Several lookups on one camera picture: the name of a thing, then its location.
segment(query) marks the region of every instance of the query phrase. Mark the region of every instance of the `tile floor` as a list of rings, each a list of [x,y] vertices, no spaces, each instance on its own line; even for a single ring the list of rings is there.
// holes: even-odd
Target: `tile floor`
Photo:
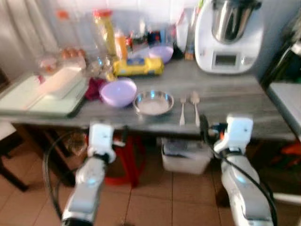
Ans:
[[[22,193],[0,177],[0,226],[60,225],[44,188],[41,160],[26,143],[11,154],[12,159],[3,158],[4,164],[30,189]],[[234,225],[229,208],[215,204],[214,193],[221,187],[219,164],[211,164],[202,176],[193,176],[164,171],[159,152],[148,153],[147,157],[138,188],[104,186],[96,226],[118,226],[123,222],[135,226]],[[61,206],[71,191],[61,188]],[[277,207],[280,226],[297,225],[299,207]]]

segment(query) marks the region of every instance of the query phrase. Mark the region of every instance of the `table top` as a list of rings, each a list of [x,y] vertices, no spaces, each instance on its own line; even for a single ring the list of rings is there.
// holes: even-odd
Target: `table top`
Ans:
[[[294,134],[252,74],[207,74],[194,61],[181,60],[168,63],[159,77],[135,77],[133,80],[138,91],[154,89],[171,94],[173,109],[161,116],[143,116],[136,114],[132,106],[116,109],[95,100],[86,101],[73,118],[1,115],[0,120],[63,127],[87,127],[91,121],[103,121],[117,129],[128,125],[141,132],[197,135],[194,107],[189,101],[184,106],[186,124],[179,126],[180,98],[187,96],[189,99],[195,90],[200,95],[199,113],[204,113],[210,124],[225,122],[229,113],[248,114],[254,120],[253,137],[294,139]]]
[[[301,84],[273,82],[268,95],[301,141]]]

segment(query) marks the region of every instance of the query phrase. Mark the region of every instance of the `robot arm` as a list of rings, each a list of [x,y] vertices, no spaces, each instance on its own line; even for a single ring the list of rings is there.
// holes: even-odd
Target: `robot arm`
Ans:
[[[76,185],[62,216],[63,226],[92,226],[106,166],[115,160],[112,149],[113,127],[90,125],[88,159],[76,172]]]
[[[253,121],[244,117],[227,117],[228,127],[224,139],[215,143],[216,154],[222,152],[230,162],[259,183],[259,176],[245,156],[250,142]],[[244,174],[222,160],[222,184],[230,200],[231,211],[237,226],[273,226],[269,202],[263,193]]]

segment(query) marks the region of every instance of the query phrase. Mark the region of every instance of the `display screen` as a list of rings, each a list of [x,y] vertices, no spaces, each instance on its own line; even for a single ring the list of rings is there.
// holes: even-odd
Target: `display screen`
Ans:
[[[235,66],[236,55],[216,55],[215,65]]]

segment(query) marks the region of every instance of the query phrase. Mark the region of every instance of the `metal bowl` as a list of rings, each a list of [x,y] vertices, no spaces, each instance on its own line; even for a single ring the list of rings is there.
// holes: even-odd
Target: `metal bowl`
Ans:
[[[174,98],[162,91],[145,91],[137,95],[133,102],[138,113],[161,115],[169,112],[174,106]]]

